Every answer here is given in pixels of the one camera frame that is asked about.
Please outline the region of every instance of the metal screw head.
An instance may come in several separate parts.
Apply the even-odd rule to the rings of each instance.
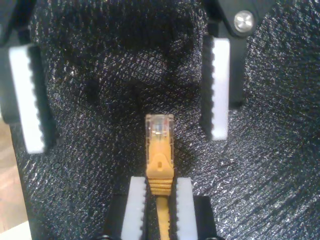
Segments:
[[[247,10],[238,12],[234,16],[234,26],[240,33],[249,32],[255,25],[253,14]]]

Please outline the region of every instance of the yellow ethernet cable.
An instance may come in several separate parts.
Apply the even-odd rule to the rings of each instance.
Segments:
[[[151,193],[157,196],[160,238],[170,240],[170,215],[168,196],[174,178],[174,116],[150,115],[145,118],[146,128],[146,176]]]

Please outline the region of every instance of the screw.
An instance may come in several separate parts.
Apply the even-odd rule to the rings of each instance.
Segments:
[[[113,238],[108,235],[102,235],[96,238],[95,240],[113,240]]]
[[[224,240],[224,239],[221,237],[208,237],[205,240]]]
[[[234,26],[240,33],[249,32],[255,24],[255,18],[253,14],[247,10],[238,12],[234,16]]]

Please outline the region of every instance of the wooden surface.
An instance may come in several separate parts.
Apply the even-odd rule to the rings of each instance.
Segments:
[[[27,220],[10,129],[0,120],[0,234]]]

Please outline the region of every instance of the black textured foam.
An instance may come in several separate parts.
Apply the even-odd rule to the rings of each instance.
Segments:
[[[320,239],[320,4],[278,4],[248,41],[246,104],[228,141],[199,126],[205,16],[187,1],[38,1],[60,134],[45,155],[12,139],[34,239],[89,239],[114,188],[145,170],[144,117],[175,116],[174,161],[211,198],[227,240]]]

